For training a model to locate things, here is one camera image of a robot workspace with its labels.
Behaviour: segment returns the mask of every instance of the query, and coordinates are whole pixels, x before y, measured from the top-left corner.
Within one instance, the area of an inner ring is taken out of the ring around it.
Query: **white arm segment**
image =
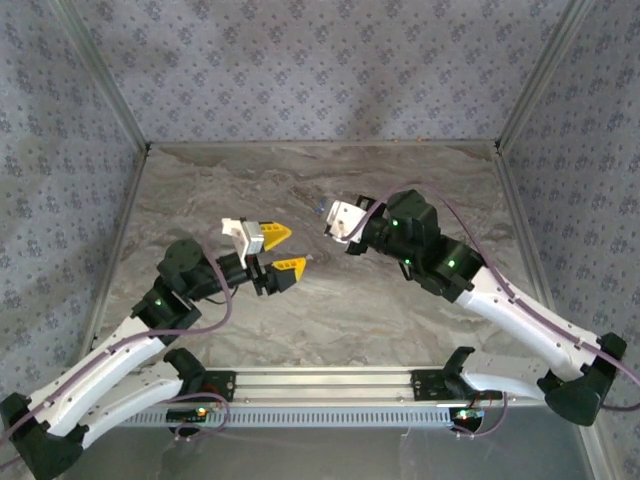
[[[74,373],[86,365],[101,352],[107,351],[111,345],[136,333],[148,332],[139,318],[127,317],[113,334],[100,344],[93,352],[74,365],[68,372],[54,382],[31,395],[31,405],[36,406],[45,401],[59,385],[62,385]],[[98,362],[90,375],[84,375],[69,390],[59,397],[53,405],[46,405],[36,419],[39,423],[47,422],[48,433],[64,437],[105,393],[124,378],[140,363],[151,358],[165,348],[158,338],[141,338],[119,349]]]
[[[582,342],[598,346],[597,335],[563,319],[506,280],[516,295],[535,311],[563,330],[579,337]],[[570,381],[582,377],[580,368],[591,365],[595,355],[577,348],[573,343],[550,331],[531,318],[502,291],[488,268],[482,267],[471,282],[473,290],[463,292],[456,304],[491,320],[506,330],[545,360],[551,371],[561,380]]]
[[[463,380],[474,390],[497,390],[544,400],[536,384],[547,373],[547,365],[537,358],[517,358],[473,352],[462,367]]]
[[[80,419],[80,425],[89,427],[82,448],[86,450],[106,432],[142,410],[175,397],[181,387],[178,371],[165,362],[126,376]]]

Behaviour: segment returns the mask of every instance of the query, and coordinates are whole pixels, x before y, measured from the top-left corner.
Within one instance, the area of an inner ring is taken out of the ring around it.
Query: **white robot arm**
[[[164,361],[132,373],[189,333],[186,329],[201,316],[194,302],[224,290],[221,277],[227,292],[251,282],[258,295],[283,292],[299,280],[304,258],[264,267],[257,259],[288,238],[288,228],[245,219],[223,219],[222,224],[236,253],[214,259],[212,265],[195,240],[175,242],[158,264],[153,287],[101,345],[29,397],[15,392],[0,403],[5,425],[0,443],[8,437],[37,480],[57,477],[97,438],[153,404],[202,391],[232,399],[235,374],[207,372],[185,349],[172,350]]]
[[[386,204],[363,196],[355,205],[336,201],[325,234],[348,244],[348,254],[373,248],[396,259],[405,279],[496,323],[540,357],[496,357],[460,347],[448,363],[452,391],[544,399],[563,418],[593,424],[616,375],[598,351],[620,360],[626,343],[572,324],[492,271],[477,251],[440,232],[436,209],[416,190],[397,192]]]

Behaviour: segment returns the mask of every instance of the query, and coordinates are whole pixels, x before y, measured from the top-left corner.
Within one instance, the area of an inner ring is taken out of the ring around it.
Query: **cable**
[[[482,392],[478,392],[476,393],[475,397],[473,397],[473,400],[471,400],[471,403],[469,405],[467,405],[467,409],[469,408],[473,408],[473,406],[476,404],[476,402],[478,401],[478,399],[480,398],[480,394]]]
[[[121,349],[122,347],[125,347],[126,345],[129,345],[130,343],[133,343],[136,340],[139,340],[141,338],[160,337],[160,336],[163,336],[163,335],[170,335],[170,336],[173,336],[173,337],[177,337],[177,336],[181,336],[181,335],[202,335],[202,334],[207,334],[207,333],[211,333],[214,330],[217,330],[217,329],[219,329],[219,328],[221,328],[221,327],[223,327],[224,325],[227,324],[227,322],[229,321],[229,318],[231,318],[231,312],[233,311],[231,290],[229,289],[229,285],[227,285],[227,281],[224,278],[224,273],[222,273],[222,270],[220,269],[220,266],[218,265],[218,262],[216,262],[215,257],[213,256],[213,254],[210,251],[209,247],[206,245],[206,239],[209,238],[209,236],[211,235],[213,229],[214,229],[214,227],[211,227],[209,230],[207,230],[207,232],[205,234],[205,241],[202,242],[202,251],[203,251],[207,261],[211,264],[211,268],[213,268],[213,271],[214,271],[214,273],[216,275],[216,278],[218,279],[218,282],[220,283],[220,287],[222,288],[222,291],[224,293],[225,303],[227,305],[227,310],[226,310],[224,316],[222,317],[222,320],[220,320],[215,325],[211,325],[209,327],[204,327],[204,328],[196,328],[196,329],[191,329],[191,330],[187,330],[187,329],[150,330],[150,331],[147,331],[147,332],[136,333],[135,335],[131,335],[130,337],[127,337],[127,338],[123,338],[119,342],[117,342],[114,345],[110,346],[107,350],[101,352],[100,354],[98,354],[94,358],[92,358],[89,362],[87,362],[86,365],[81,367],[77,372],[75,372],[71,377],[69,377],[69,379],[67,379],[67,381],[65,381],[62,385],[60,385],[51,395],[49,395],[47,398],[45,398],[45,400],[42,403],[40,403],[39,405],[36,405],[33,408],[33,410],[30,410],[29,413],[27,413],[26,415],[21,417],[11,427],[9,427],[4,432],[2,432],[2,437],[0,437],[0,448],[3,448],[9,442],[9,438],[11,438],[11,436],[22,425],[24,425],[29,420],[31,420],[32,418],[37,416],[40,412],[42,412],[42,410],[44,410],[46,404],[53,404],[70,387],[75,385],[76,382],[78,382],[81,378],[83,378],[84,375],[86,375],[89,372],[91,372],[91,370],[98,363],[100,363],[103,359],[110,357],[114,352],[116,352],[117,350]]]
[[[409,183],[404,183],[391,188],[382,197],[380,197],[378,200],[376,200],[373,203],[373,205],[367,210],[367,213],[364,215],[364,217],[362,217],[362,219],[358,222],[358,224],[351,231],[351,233],[349,233],[349,235],[347,235],[346,237],[342,237],[341,240],[343,241],[351,240],[356,235],[356,233],[358,233],[366,225],[366,223],[369,221],[369,218],[371,218],[371,215],[373,215],[373,213],[378,209],[378,207],[389,200],[391,195],[407,187],[412,187],[412,186],[421,186],[425,188],[428,192],[434,194],[442,203],[445,204],[445,206],[449,209],[449,211],[451,211],[453,216],[456,217],[456,220],[458,220],[463,230],[469,236],[471,243],[473,243],[473,245],[478,250],[478,253],[484,260],[485,264],[487,265],[487,268],[491,272],[491,275],[495,278],[496,282],[498,282],[498,284],[504,290],[504,292],[518,307],[520,307],[521,310],[527,313],[534,320],[537,320],[543,326],[547,327],[552,332],[564,337],[565,339],[573,343],[577,348],[584,348],[589,353],[592,353],[593,355],[596,355],[602,358],[603,360],[605,360],[606,362],[610,363],[611,365],[616,367],[618,370],[620,370],[622,373],[627,375],[633,381],[633,383],[636,384],[636,386],[640,387],[640,377],[635,372],[633,372],[629,367],[627,367],[625,364],[613,358],[608,353],[603,352],[598,347],[595,347],[588,343],[583,343],[579,337],[572,335],[569,332],[566,332],[565,330],[557,326],[555,323],[547,319],[545,316],[535,311],[533,308],[531,308],[531,306],[529,306],[529,304],[524,302],[522,299],[518,298],[515,292],[511,289],[511,287],[507,283],[507,281],[500,274],[500,272],[495,266],[495,263],[493,262],[493,260],[491,259],[487,251],[484,249],[484,247],[482,246],[482,244],[480,243],[476,235],[473,233],[469,225],[467,225],[467,223],[464,221],[464,219],[462,218],[462,215],[458,211],[458,208],[453,204],[453,202],[449,201],[444,195],[442,195],[437,188],[433,187],[429,183],[409,182]],[[605,410],[612,410],[612,411],[618,411],[618,412],[633,412],[636,410],[640,410],[640,402],[628,407],[603,405],[602,408]]]
[[[460,427],[458,425],[454,425],[453,430],[457,430],[458,433],[464,433],[465,436],[470,437],[472,440],[475,437],[485,437],[487,435],[490,435],[491,433],[495,432],[498,428],[500,428],[500,425],[502,425],[502,423],[504,422],[504,419],[507,416],[507,409],[509,406],[509,400],[507,399],[507,392],[502,392],[502,398],[503,398],[503,403],[502,403],[502,411],[500,412],[500,417],[498,418],[498,420],[496,421],[496,423],[488,430],[485,430],[484,432],[480,432],[480,433],[475,433],[472,432],[471,430],[464,428],[464,427]]]
[[[238,286],[236,285],[233,289],[233,293],[231,294],[231,298],[233,298],[235,296],[235,294],[238,293]],[[203,300],[206,300],[209,303],[213,303],[214,305],[224,305],[226,302],[216,302],[213,298],[211,297],[204,297]]]
[[[3,463],[2,465],[0,465],[0,472],[4,472],[7,468],[14,466],[20,460],[22,460],[22,458],[16,457],[13,460],[9,460],[8,462]]]
[[[212,437],[213,435],[221,432],[222,430],[224,430],[225,426],[227,425],[227,423],[229,422],[229,417],[231,417],[231,407],[229,406],[229,402],[227,401],[226,398],[224,398],[221,395],[218,395],[217,393],[209,393],[209,392],[201,392],[201,393],[189,393],[186,395],[180,395],[174,398],[171,398],[169,400],[165,400],[162,403],[174,403],[174,402],[183,402],[185,400],[192,400],[192,399],[200,399],[203,397],[208,397],[208,398],[213,398],[215,400],[217,400],[218,402],[222,403],[222,405],[224,406],[225,410],[227,411],[227,413],[225,414],[224,418],[222,419],[222,423],[220,423],[220,425],[218,425],[215,428],[207,428],[204,429],[202,428],[200,425],[197,425],[195,423],[183,423],[182,425],[180,425],[178,428],[176,428],[175,433],[175,440],[176,441],[180,441],[180,440],[184,440],[185,442],[190,442],[192,440],[204,440],[205,438],[209,438]],[[207,433],[203,433],[203,434],[198,434],[195,436],[189,436],[189,437],[182,437],[180,436],[180,431],[183,430],[184,428],[197,428],[198,430],[207,430]]]

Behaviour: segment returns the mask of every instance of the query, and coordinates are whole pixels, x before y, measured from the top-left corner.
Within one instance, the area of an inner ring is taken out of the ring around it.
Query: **gray marble tabletop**
[[[527,355],[490,322],[406,282],[396,263],[375,252],[344,254],[323,236],[323,201],[376,197],[422,179],[454,200],[503,273],[530,292],[493,164],[445,146],[176,147],[148,158],[112,283],[100,336],[108,334],[151,287],[156,265],[175,240],[199,241],[223,217],[276,221],[293,236],[266,260],[306,256],[301,281],[283,294],[257,297],[240,288],[233,317],[209,335],[183,337],[207,366],[439,365],[460,345]],[[464,238],[446,208],[444,233]],[[217,254],[231,242],[208,240]],[[198,326],[216,323],[224,306],[200,302]]]

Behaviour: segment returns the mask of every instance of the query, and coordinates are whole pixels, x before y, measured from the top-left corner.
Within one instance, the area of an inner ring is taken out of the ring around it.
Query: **patterned wallpaper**
[[[4,398],[75,360],[136,153],[47,2],[0,13]]]
[[[496,138],[567,0],[90,0],[150,141]]]
[[[508,158],[559,311],[640,371],[640,6],[597,2]],[[619,378],[611,403],[640,391]],[[640,478],[640,414],[608,414]]]

